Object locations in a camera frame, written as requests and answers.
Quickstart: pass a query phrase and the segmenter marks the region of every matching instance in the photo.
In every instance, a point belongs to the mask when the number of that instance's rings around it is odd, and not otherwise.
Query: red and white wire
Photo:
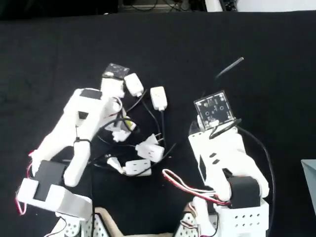
[[[189,187],[188,185],[186,185],[183,182],[183,180],[178,175],[176,175],[174,172],[172,172],[169,169],[163,169],[162,174],[170,183],[172,183],[174,186],[181,189],[182,191],[185,191],[186,193],[193,194],[194,196],[205,199],[207,201],[211,201],[211,202],[219,204],[219,205],[228,205],[229,204],[228,202],[220,201],[220,200],[217,200],[215,198],[210,197],[210,195],[212,195],[212,196],[216,195],[216,192],[214,192],[214,191],[212,192],[210,190],[208,190],[208,191],[199,190],[199,189],[194,189],[194,188]],[[180,182],[176,181],[171,176],[174,176]]]
[[[192,187],[186,185],[185,182],[184,182],[178,175],[176,175],[173,171],[171,171],[170,169],[164,169],[164,170],[162,171],[162,173],[163,173],[163,174],[164,174],[164,173],[169,173],[169,174],[171,174],[172,176],[174,176],[175,178],[177,178],[177,179],[179,180],[179,182],[180,182],[181,185],[183,185],[185,188],[190,189],[190,190],[192,190],[192,191],[195,191],[195,192],[198,192],[198,193],[210,194],[210,196],[213,196],[213,195],[216,194],[214,190],[195,189],[195,188],[192,188]]]
[[[32,162],[28,165],[28,167],[26,168],[26,177],[29,179],[31,176],[30,176],[30,169],[32,167]],[[19,193],[19,190],[20,190],[20,187],[18,188],[18,190],[15,192],[15,206],[16,206],[16,209],[18,210],[19,212],[19,215],[20,216],[23,216],[25,215],[26,213],[26,209],[27,209],[27,204],[23,204],[23,208],[21,207],[21,203],[18,201],[18,193]]]
[[[19,215],[20,215],[20,216],[23,216],[23,215],[25,215],[25,213],[26,213],[27,204],[24,203],[24,204],[23,204],[23,209],[22,209],[21,203],[18,201],[18,197],[17,197],[19,190],[20,190],[20,187],[18,188],[18,190],[17,190],[16,193],[15,193],[15,206],[16,206],[16,209],[17,209],[18,212],[19,212]]]

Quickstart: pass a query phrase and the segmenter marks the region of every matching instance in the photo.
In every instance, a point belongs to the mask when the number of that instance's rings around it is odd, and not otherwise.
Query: red wire
[[[229,202],[223,202],[223,201],[215,200],[215,199],[210,198],[210,197],[205,197],[205,196],[203,196],[203,195],[201,195],[201,194],[199,194],[199,193],[197,193],[197,192],[193,192],[193,191],[191,191],[191,190],[188,190],[188,189],[184,188],[183,186],[181,186],[181,185],[175,183],[174,181],[170,180],[170,179],[169,179],[167,176],[165,176],[164,174],[163,174],[163,176],[164,176],[170,183],[172,183],[174,186],[176,186],[177,188],[181,189],[182,191],[185,191],[186,193],[192,194],[192,195],[194,195],[194,196],[197,196],[197,197],[199,197],[199,198],[205,199],[205,200],[207,200],[207,201],[214,202],[214,203],[219,204],[219,205],[229,205],[229,204],[230,204]]]

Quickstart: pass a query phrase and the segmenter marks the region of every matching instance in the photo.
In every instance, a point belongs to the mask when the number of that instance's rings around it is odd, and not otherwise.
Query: power adapter
[[[149,169],[151,167],[150,160],[148,159],[137,159],[137,160],[131,160],[127,161],[125,163],[125,167],[123,167],[126,175],[136,175],[142,171],[146,170],[144,173],[138,175],[138,176],[149,176],[152,174],[152,170]]]
[[[135,150],[137,155],[144,159],[149,159],[152,162],[159,162],[162,160],[164,147],[148,142],[142,142],[136,145]]]
[[[155,110],[164,111],[167,108],[168,102],[163,86],[151,88],[150,96]]]

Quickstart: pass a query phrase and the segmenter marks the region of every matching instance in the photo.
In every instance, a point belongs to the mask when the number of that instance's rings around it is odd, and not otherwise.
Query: power plug
[[[132,121],[126,121],[126,124],[129,126],[129,129],[132,130],[132,131],[136,127],[136,124],[133,123]],[[130,131],[125,131],[123,129],[121,129],[119,131],[113,131],[112,132],[113,140],[116,141],[116,142],[123,142],[123,141],[125,141],[129,137],[130,134],[131,134]]]
[[[163,140],[163,138],[157,140],[157,136],[159,136],[159,135],[160,135],[160,133],[157,134],[157,135],[152,134],[152,135],[150,135],[150,136],[145,140],[145,142],[146,142],[146,143],[150,143],[150,144],[158,145],[159,142],[160,142],[161,140]]]
[[[167,108],[168,102],[163,86],[151,88],[150,96],[155,110],[163,111]]]
[[[107,160],[107,164],[112,166],[114,169],[116,169],[119,173],[123,174],[124,170],[122,168],[122,166],[119,163],[119,160],[117,157],[110,157]]]
[[[164,147],[147,142],[142,142],[136,145],[135,150],[137,151],[137,155],[139,157],[149,159],[155,163],[162,160],[164,153]]]
[[[125,80],[126,87],[132,96],[140,97],[143,94],[144,87],[142,83],[140,82],[136,73],[127,75],[124,78],[124,80]]]
[[[136,175],[145,169],[148,169],[151,167],[150,160],[148,159],[137,159],[137,160],[131,160],[127,161],[125,163],[125,167],[123,167],[125,173],[127,175]],[[140,174],[139,176],[148,176],[152,174],[152,170],[148,169],[144,173]]]
[[[101,91],[103,94],[109,97],[113,96],[123,98],[125,95],[123,82],[123,80],[117,80],[113,78],[102,78]]]

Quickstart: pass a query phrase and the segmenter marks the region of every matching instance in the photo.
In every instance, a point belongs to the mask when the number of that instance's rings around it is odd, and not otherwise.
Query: black cloth
[[[111,213],[124,234],[172,232],[192,199],[165,181],[168,167],[202,187],[187,141],[193,101],[215,92],[219,78],[240,124],[266,144],[276,173],[272,236],[315,236],[316,218],[301,167],[315,158],[316,12],[119,14],[0,24],[0,213],[3,236],[40,237],[53,213],[28,208],[19,217],[14,194],[36,149],[76,88],[99,88],[113,62],[137,72],[145,88],[163,85],[168,97],[166,139],[178,146],[150,177],[95,170],[96,206]],[[126,104],[131,105],[133,98]],[[130,115],[146,135],[155,124],[142,106]],[[106,150],[99,140],[93,154]],[[248,153],[269,182],[264,152],[245,138]],[[130,151],[129,159],[134,159]],[[72,191],[89,195],[89,172]]]

